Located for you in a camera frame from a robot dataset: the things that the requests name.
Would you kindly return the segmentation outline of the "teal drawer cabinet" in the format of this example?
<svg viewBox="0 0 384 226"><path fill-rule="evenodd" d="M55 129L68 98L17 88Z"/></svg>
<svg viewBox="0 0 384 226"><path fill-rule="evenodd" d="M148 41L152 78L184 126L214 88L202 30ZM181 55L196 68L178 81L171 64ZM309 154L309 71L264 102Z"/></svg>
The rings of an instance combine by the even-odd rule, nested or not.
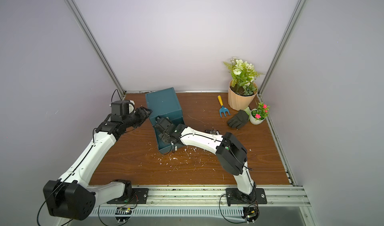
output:
<svg viewBox="0 0 384 226"><path fill-rule="evenodd" d="M175 89L168 88L145 95L147 108L152 110L149 120L155 126L158 117L168 118L173 124L184 124L183 111Z"/></svg>

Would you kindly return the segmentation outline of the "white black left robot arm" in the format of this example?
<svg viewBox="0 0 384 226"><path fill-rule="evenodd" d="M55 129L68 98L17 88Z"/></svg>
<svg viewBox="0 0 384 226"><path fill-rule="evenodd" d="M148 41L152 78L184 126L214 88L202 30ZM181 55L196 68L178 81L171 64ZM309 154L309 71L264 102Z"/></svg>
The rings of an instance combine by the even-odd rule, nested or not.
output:
<svg viewBox="0 0 384 226"><path fill-rule="evenodd" d="M48 212L53 217L82 221L95 207L111 200L129 202L134 191L128 180L114 180L90 189L90 180L109 149L126 133L149 118L152 110L135 107L134 101L114 101L111 113L93 129L93 137L77 160L58 180L48 181L43 194Z"/></svg>

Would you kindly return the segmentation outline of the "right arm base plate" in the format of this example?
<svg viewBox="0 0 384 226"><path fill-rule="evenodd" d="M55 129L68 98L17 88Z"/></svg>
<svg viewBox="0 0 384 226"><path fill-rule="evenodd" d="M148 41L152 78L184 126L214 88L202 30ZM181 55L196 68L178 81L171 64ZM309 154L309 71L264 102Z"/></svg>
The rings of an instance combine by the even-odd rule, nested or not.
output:
<svg viewBox="0 0 384 226"><path fill-rule="evenodd" d="M266 205L268 203L265 190L254 188L250 195L240 192L237 188L226 188L227 205Z"/></svg>

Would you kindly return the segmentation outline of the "bunch of keys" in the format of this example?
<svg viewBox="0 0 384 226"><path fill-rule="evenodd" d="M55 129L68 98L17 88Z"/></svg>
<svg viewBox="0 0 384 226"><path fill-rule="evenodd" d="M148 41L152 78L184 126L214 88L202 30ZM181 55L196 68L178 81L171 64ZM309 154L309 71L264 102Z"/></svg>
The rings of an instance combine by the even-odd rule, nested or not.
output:
<svg viewBox="0 0 384 226"><path fill-rule="evenodd" d="M205 130L205 133L212 134L212 135L219 135L220 134L220 132L215 130L215 129Z"/></svg>

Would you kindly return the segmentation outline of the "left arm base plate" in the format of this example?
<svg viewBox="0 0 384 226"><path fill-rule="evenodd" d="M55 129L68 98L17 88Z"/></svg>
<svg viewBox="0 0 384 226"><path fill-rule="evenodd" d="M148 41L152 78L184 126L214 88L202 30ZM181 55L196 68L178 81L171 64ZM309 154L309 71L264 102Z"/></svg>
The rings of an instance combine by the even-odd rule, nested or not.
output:
<svg viewBox="0 0 384 226"><path fill-rule="evenodd" d="M149 188L133 188L131 196L121 196L120 198L112 199L107 204L126 205L126 204L139 204L144 205L147 203L149 196Z"/></svg>

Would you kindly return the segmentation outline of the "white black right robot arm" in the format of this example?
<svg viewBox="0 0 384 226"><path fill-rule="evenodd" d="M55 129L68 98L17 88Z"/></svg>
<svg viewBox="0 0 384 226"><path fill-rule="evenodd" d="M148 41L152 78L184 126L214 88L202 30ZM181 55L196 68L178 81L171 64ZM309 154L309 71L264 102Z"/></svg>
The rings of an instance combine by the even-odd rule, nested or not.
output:
<svg viewBox="0 0 384 226"><path fill-rule="evenodd" d="M256 187L250 175L247 149L233 134L209 134L162 117L156 119L154 127L161 141L171 146L171 152L184 146L206 150L216 155L222 168L234 176L238 191L247 196L253 193Z"/></svg>

